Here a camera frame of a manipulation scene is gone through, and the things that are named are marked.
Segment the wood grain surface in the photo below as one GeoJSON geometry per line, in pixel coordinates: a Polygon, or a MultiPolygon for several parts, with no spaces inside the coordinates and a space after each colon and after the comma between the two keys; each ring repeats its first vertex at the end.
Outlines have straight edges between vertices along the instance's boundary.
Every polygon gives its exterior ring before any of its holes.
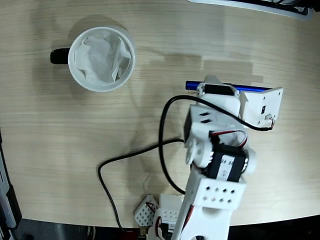
{"type": "MultiPolygon", "coordinates": [[[[116,226],[97,165],[155,143],[160,115],[187,80],[208,74],[234,84],[285,88],[272,132],[249,132],[258,163],[233,225],[320,214],[320,14],[311,21],[186,0],[2,0],[0,127],[8,173],[24,218],[116,226]],[[108,93],[83,89],[53,49],[97,26],[126,28],[136,41],[130,80],[108,93]]],[[[190,102],[178,102],[166,138],[181,137],[190,102]]],[[[165,148],[185,187],[181,143],[165,148]]],[[[121,223],[145,194],[176,193],[158,151],[112,163],[103,177],[121,223]]]]}

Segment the black cable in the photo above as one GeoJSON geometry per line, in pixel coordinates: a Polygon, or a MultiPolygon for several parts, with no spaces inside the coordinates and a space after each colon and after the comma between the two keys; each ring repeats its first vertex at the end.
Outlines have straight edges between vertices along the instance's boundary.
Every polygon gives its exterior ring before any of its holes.
{"type": "Polygon", "coordinates": [[[233,2],[241,2],[246,4],[255,4],[265,7],[271,7],[276,9],[286,9],[286,8],[296,8],[296,7],[303,7],[302,1],[299,0],[296,3],[293,4],[280,4],[281,2],[271,2],[271,1],[263,1],[263,0],[231,0],[233,2]]]}
{"type": "Polygon", "coordinates": [[[280,1],[275,2],[274,4],[278,5],[278,4],[283,3],[284,1],[285,1],[285,0],[280,0],[280,1]]]}
{"type": "Polygon", "coordinates": [[[169,99],[169,101],[166,102],[163,110],[162,110],[162,115],[161,115],[161,118],[160,118],[160,125],[159,125],[159,139],[158,139],[158,145],[159,145],[159,158],[160,158],[160,163],[161,163],[161,167],[162,167],[162,170],[163,170],[163,173],[166,177],[166,179],[168,180],[168,182],[170,183],[170,185],[175,189],[177,190],[179,193],[181,194],[186,194],[186,192],[184,190],[182,190],[180,187],[178,187],[174,181],[172,181],[172,179],[170,178],[169,176],[169,173],[167,171],[167,168],[166,168],[166,163],[165,163],[165,157],[164,157],[164,130],[165,130],[165,121],[166,121],[166,116],[167,116],[167,113],[168,113],[168,110],[169,110],[169,107],[171,104],[173,104],[175,101],[177,100],[191,100],[191,101],[195,101],[195,102],[198,102],[198,103],[201,103],[201,104],[204,104],[212,109],[215,109],[217,111],[219,111],[220,113],[223,113],[235,120],[237,120],[239,123],[241,123],[242,125],[245,125],[247,126],[248,128],[251,128],[253,130],[256,130],[256,131],[261,131],[261,132],[266,132],[266,131],[270,131],[272,130],[272,127],[256,127],[256,126],[253,126],[245,121],[243,121],[242,119],[240,119],[239,117],[231,114],[230,112],[224,110],[223,108],[211,103],[211,102],[208,102],[206,100],[203,100],[202,98],[199,98],[199,97],[195,97],[195,96],[189,96],[189,95],[178,95],[178,96],[174,96],[172,98],[169,99]]]}
{"type": "MultiPolygon", "coordinates": [[[[164,145],[167,145],[167,144],[172,144],[172,143],[183,143],[184,141],[182,139],[170,139],[170,140],[166,140],[166,141],[162,141],[162,149],[163,149],[163,146],[164,145]]],[[[99,180],[100,180],[100,183],[106,193],[106,195],[108,196],[110,202],[111,202],[111,205],[112,205],[112,208],[113,208],[113,212],[114,212],[114,216],[115,216],[115,220],[116,220],[116,223],[118,224],[119,228],[124,231],[124,232],[130,232],[130,231],[127,231],[127,230],[124,230],[124,228],[121,226],[121,223],[120,223],[120,219],[119,219],[119,214],[118,214],[118,210],[117,210],[117,207],[115,205],[115,202],[102,178],[102,168],[109,164],[109,163],[112,163],[112,162],[115,162],[115,161],[118,161],[118,160],[122,160],[122,159],[127,159],[127,158],[131,158],[131,157],[134,157],[134,156],[137,156],[137,155],[140,155],[140,154],[144,154],[146,152],[149,152],[153,149],[156,149],[159,147],[159,144],[154,144],[152,146],[149,146],[145,149],[142,149],[142,150],[139,150],[139,151],[136,151],[136,152],[132,152],[132,153],[129,153],[129,154],[126,154],[126,155],[123,155],[123,156],[118,156],[118,157],[115,157],[115,158],[112,158],[110,160],[106,160],[104,162],[102,162],[99,166],[98,166],[98,169],[97,169],[97,173],[98,173],[98,177],[99,177],[99,180]]],[[[162,169],[166,170],[166,172],[168,173],[167,169],[166,169],[166,165],[162,166],[162,169]]]]}

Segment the black floor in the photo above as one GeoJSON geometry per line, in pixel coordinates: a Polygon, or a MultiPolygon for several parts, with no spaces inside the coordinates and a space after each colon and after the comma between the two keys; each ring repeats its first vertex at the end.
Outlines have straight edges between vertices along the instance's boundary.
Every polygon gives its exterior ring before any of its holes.
{"type": "MultiPolygon", "coordinates": [[[[320,216],[255,225],[233,226],[228,240],[320,240],[320,216]]],[[[16,240],[142,240],[139,230],[93,227],[22,219],[14,231],[16,240]]]]}

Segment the white robotic arm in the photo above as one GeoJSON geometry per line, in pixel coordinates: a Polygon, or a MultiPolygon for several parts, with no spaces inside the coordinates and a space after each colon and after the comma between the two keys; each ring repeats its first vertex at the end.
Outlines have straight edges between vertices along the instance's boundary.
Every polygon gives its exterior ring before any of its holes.
{"type": "MultiPolygon", "coordinates": [[[[280,87],[263,93],[240,93],[215,76],[207,76],[197,87],[198,98],[254,126],[269,123],[273,127],[281,97],[265,100],[279,93],[282,96],[280,87]],[[249,102],[250,98],[258,100],[249,102]]],[[[253,173],[257,161],[247,131],[234,117],[196,103],[186,117],[184,141],[191,172],[183,202],[181,196],[160,196],[148,239],[195,240],[202,236],[205,240],[226,240],[232,212],[238,208],[246,187],[242,173],[253,173]]]]}

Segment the mug handle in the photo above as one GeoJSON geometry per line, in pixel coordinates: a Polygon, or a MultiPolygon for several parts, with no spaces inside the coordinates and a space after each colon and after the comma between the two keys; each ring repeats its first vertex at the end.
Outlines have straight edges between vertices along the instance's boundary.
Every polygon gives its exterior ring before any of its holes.
{"type": "Polygon", "coordinates": [[[50,62],[52,64],[68,64],[68,54],[70,48],[55,49],[50,53],[50,62]]]}

